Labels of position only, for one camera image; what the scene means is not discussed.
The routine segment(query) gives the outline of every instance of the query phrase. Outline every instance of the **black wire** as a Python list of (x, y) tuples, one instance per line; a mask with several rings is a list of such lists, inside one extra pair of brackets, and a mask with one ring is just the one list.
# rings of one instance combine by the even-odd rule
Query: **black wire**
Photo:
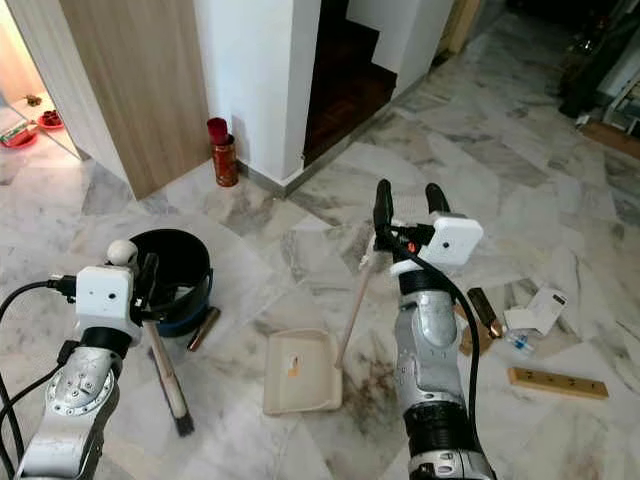
[(465, 316), (467, 317), (467, 323), (469, 324), (469, 332), (471, 333), (471, 371), (469, 372), (469, 424), (471, 426), (471, 435), (473, 436), (473, 440), (476, 444), (480, 453), (483, 453), (482, 445), (480, 445), (480, 438), (478, 437), (478, 428), (476, 426), (476, 388), (478, 384), (478, 364), (480, 362), (480, 337), (478, 336), (478, 325), (476, 324), (476, 319), (473, 315), (473, 311), (471, 310), (471, 306), (467, 299), (462, 294), (460, 289), (449, 280), (444, 273), (438, 270), (436, 267), (431, 265), (429, 262), (423, 260), (418, 255), (411, 253), (409, 250), (404, 248), (402, 244), (393, 236), (393, 234), (389, 233), (387, 235), (387, 240), (393, 246), (394, 250), (398, 255), (401, 255), (409, 260), (412, 260), (414, 263), (418, 264), (425, 271), (434, 275), (441, 281), (443, 281), (446, 285), (451, 289), (451, 294), (454, 297), (454, 300), (458, 300), (460, 305), (462, 305), (462, 309), (464, 310)]
[[(18, 401), (20, 401), (22, 398), (24, 398), (25, 396), (27, 396), (28, 394), (33, 392), (40, 385), (42, 385), (43, 383), (48, 382), (49, 380), (51, 380), (51, 377), (53, 377), (56, 374), (56, 372), (58, 370), (60, 370), (63, 366), (64, 365), (57, 365), (49, 373), (47, 373), (46, 375), (40, 377), (38, 380), (33, 382), (28, 387), (25, 387), (24, 389), (22, 389), (19, 393), (17, 393), (9, 401), (9, 403), (5, 404), (4, 408), (2, 410), (0, 410), (0, 430), (2, 429), (2, 423), (4, 422), (5, 417), (7, 417), (9, 412), (13, 411), (13, 406)], [(13, 468), (13, 465), (11, 464), (11, 461), (9, 461), (8, 464), (4, 462), (5, 456), (6, 456), (6, 458), (9, 458), (9, 454), (7, 452), (7, 449), (6, 449), (5, 445), (4, 445), (4, 441), (2, 440), (1, 436), (0, 436), (0, 455), (2, 455), (2, 461), (4, 463), (4, 468), (7, 471), (7, 474), (9, 475), (9, 478), (13, 478), (13, 476), (15, 475), (15, 469)]]
[[(17, 290), (14, 290), (11, 294), (9, 294), (9, 296), (5, 299), (5, 301), (2, 302), (2, 305), (0, 305), (0, 322), (2, 322), (2, 317), (4, 316), (7, 309), (9, 308), (9, 305), (11, 305), (11, 302), (13, 302), (16, 299), (16, 297), (18, 297), (21, 293), (24, 293), (28, 290), (33, 290), (35, 288), (48, 287), (49, 285), (50, 285), (50, 282), (48, 281), (34, 282), (34, 283), (29, 283), (27, 285), (24, 285), (18, 288)], [(22, 441), (22, 432), (20, 432), (20, 424), (18, 423), (18, 419), (16, 418), (16, 413), (13, 410), (13, 407), (11, 405), (11, 399), (9, 398), (9, 393), (7, 392), (7, 387), (4, 384), (2, 375), (0, 375), (0, 399), (2, 399), (2, 403), (5, 405), (5, 408), (7, 408), (6, 415), (9, 417), (9, 424), (11, 425), (11, 433), (13, 434), (13, 441), (16, 445), (16, 453), (18, 454), (18, 458), (20, 459), (24, 455), (24, 443)], [(1, 437), (2, 437), (2, 431), (0, 430), (0, 442), (2, 441)], [(4, 449), (4, 452), (2, 450), (3, 449), (0, 449), (0, 457), (2, 457), (2, 463), (4, 464), (5, 469), (7, 468), (7, 464), (11, 466), (11, 468), (13, 469), (13, 465), (11, 464), (11, 458), (9, 458), (9, 455), (6, 454), (6, 449)]]

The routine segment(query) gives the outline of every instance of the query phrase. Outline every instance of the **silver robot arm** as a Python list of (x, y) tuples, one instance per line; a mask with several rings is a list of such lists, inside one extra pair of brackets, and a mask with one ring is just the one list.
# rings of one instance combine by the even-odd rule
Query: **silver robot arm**
[[(457, 365), (460, 333), (451, 284), (440, 272), (434, 275), (416, 263), (464, 265), (483, 231), (475, 220), (450, 214), (437, 185), (429, 184), (426, 195), (433, 225), (393, 225), (387, 180), (378, 184), (373, 212), (375, 248), (394, 254), (390, 273), (400, 284), (394, 379), (409, 437), (409, 478), (494, 480), (467, 417)], [(403, 251), (414, 260), (402, 255)]]
[(123, 241), (112, 247), (115, 265), (87, 267), (76, 277), (80, 346), (46, 386), (42, 420), (14, 479), (93, 478), (118, 403), (122, 360), (141, 337), (130, 316), (137, 249)]

